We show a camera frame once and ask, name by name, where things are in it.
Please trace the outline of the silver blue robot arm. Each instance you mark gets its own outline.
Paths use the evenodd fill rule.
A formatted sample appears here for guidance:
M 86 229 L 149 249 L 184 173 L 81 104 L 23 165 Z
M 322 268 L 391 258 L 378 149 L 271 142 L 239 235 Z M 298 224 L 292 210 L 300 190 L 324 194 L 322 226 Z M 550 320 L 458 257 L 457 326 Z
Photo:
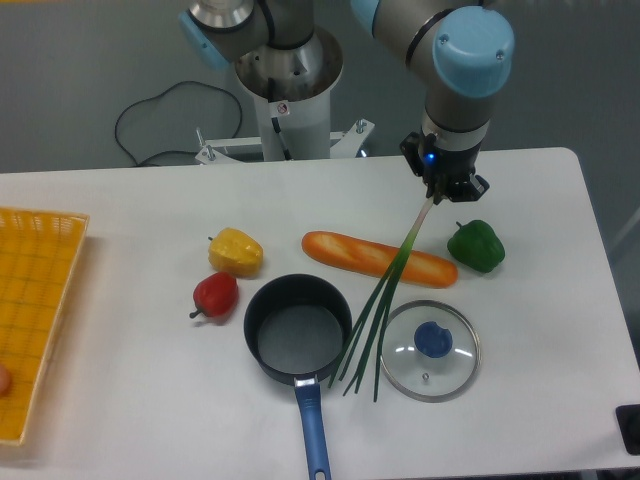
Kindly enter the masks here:
M 475 161 L 512 67 L 509 22 L 481 1 L 355 1 L 368 34 L 426 87 L 420 129 L 401 142 L 434 201 L 471 202 L 488 189 Z M 324 159 L 330 94 L 343 52 L 309 1 L 196 1 L 179 16 L 209 67 L 232 66 L 253 97 L 268 161 Z

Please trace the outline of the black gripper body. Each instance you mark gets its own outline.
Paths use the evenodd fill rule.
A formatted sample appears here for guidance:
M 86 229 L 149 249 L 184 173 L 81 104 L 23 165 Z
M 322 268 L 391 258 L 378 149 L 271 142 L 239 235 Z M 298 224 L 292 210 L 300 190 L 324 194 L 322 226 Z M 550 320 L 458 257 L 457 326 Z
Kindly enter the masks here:
M 475 162 L 488 124 L 468 132 L 452 132 L 440 127 L 424 127 L 411 132 L 400 143 L 400 151 L 416 177 L 435 183 L 447 178 L 446 198 L 451 202 L 474 202 L 489 189 L 476 173 Z

